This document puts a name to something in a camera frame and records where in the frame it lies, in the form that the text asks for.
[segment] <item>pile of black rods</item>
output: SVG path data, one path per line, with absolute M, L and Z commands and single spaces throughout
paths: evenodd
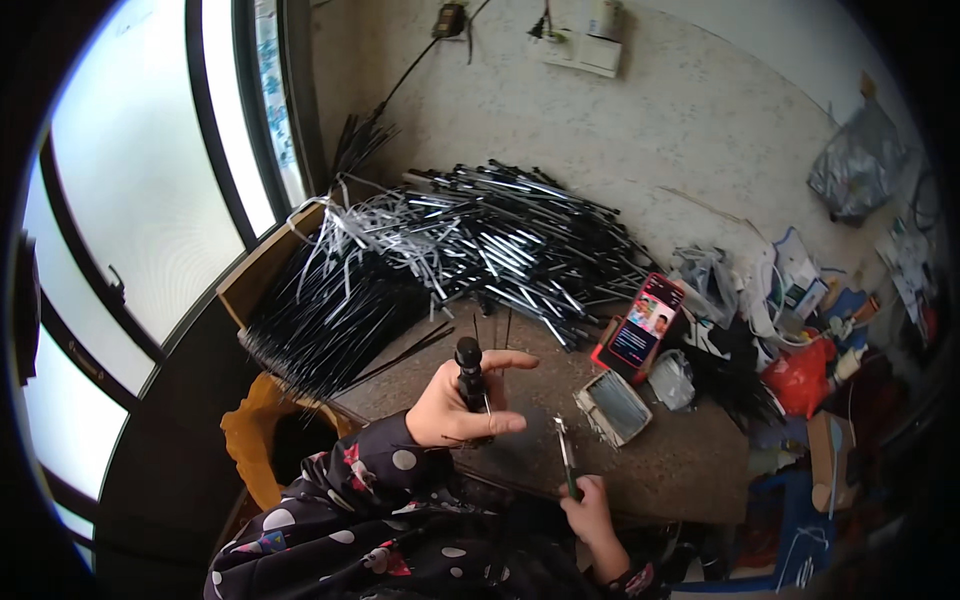
M 426 316 L 429 294 L 375 252 L 321 252 L 307 265 L 313 251 L 304 244 L 291 257 L 253 311 L 243 343 L 297 393 L 326 401 Z
M 389 371 L 390 369 L 392 369 L 396 365 L 399 365 L 400 363 L 410 358 L 417 352 L 420 352 L 421 350 L 426 350 L 427 348 L 430 348 L 437 342 L 440 342 L 443 338 L 449 336 L 456 330 L 456 327 L 446 327 L 449 323 L 450 321 L 444 321 L 443 323 L 437 325 L 436 327 L 433 328 L 433 330 L 430 331 L 430 333 L 427 333 L 422 338 L 414 342 L 413 345 L 411 345 L 408 349 L 401 352 L 397 358 L 387 361 L 386 363 L 380 365 L 379 367 L 375 369 L 371 369 L 368 372 L 365 372 L 364 374 L 360 375 L 359 377 L 351 381 L 346 386 L 346 388 L 344 388 L 343 391 L 339 392 L 336 396 L 332 397 L 331 400 L 336 399 L 346 394 L 353 388 L 363 385 L 364 383 L 367 383 L 374 377 Z
M 572 351 L 595 343 L 580 327 L 597 324 L 591 306 L 631 300 L 660 270 L 616 222 L 618 210 L 564 191 L 537 168 L 490 160 L 405 178 L 427 191 L 383 195 L 390 218 L 364 231 L 385 245 L 416 240 L 412 252 L 390 250 L 430 290 L 431 311 L 464 296 L 492 300 L 542 322 Z

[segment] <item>cardboard box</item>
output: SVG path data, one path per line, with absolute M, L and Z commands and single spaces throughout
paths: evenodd
M 830 440 L 830 421 L 836 420 L 843 432 L 840 445 L 839 471 L 837 472 L 837 499 L 833 507 L 834 512 L 848 509 L 853 505 L 857 486 L 847 486 L 847 457 L 853 448 L 853 437 L 850 433 L 850 422 L 840 419 L 827 411 L 820 411 L 813 419 L 806 422 L 806 436 L 810 442 L 810 464 L 813 469 L 813 493 L 811 500 L 813 507 L 821 513 L 830 510 L 830 491 L 833 486 L 833 444 Z
M 311 204 L 291 219 L 291 223 L 304 235 L 315 232 L 323 222 L 322 204 Z M 256 304 L 302 243 L 284 224 L 217 286 L 217 297 L 241 329 L 247 326 Z

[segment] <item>wooden table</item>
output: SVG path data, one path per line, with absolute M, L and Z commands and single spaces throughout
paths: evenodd
M 457 318 L 453 335 L 400 365 L 335 399 L 335 410 L 361 422 L 381 419 L 413 406 L 443 361 L 452 358 L 456 341 L 473 335 L 475 305 L 452 306 Z M 477 310 L 481 348 L 490 348 L 494 318 Z M 394 358 L 433 327 L 427 320 L 394 341 L 371 368 Z M 506 314 L 497 323 L 497 345 L 503 348 Z M 614 450 L 590 430 L 573 393 L 599 373 L 585 352 L 567 354 L 542 324 L 514 314 L 509 347 L 540 358 L 532 371 L 505 373 L 511 409 L 527 418 L 527 431 L 499 436 L 476 449 L 454 450 L 460 470 L 496 484 L 539 495 L 556 496 L 564 480 L 560 445 L 553 426 L 564 417 L 575 445 L 577 466 L 607 480 L 611 508 L 626 517 L 737 523 L 746 514 L 747 440 L 713 402 L 699 401 L 696 411 L 671 413 L 650 400 L 653 421 L 636 438 Z

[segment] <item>phone screen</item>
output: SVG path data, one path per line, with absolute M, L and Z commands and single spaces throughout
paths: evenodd
M 651 276 L 634 299 L 623 326 L 611 340 L 610 350 L 639 369 L 666 333 L 684 293 L 660 277 Z

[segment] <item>black jacket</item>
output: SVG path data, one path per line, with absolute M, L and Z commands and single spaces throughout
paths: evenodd
M 433 490 L 450 453 L 417 446 L 404 416 L 303 459 L 280 504 L 214 559 L 204 599 L 633 598 L 659 587 L 652 564 L 598 587 L 555 541 L 442 501 Z

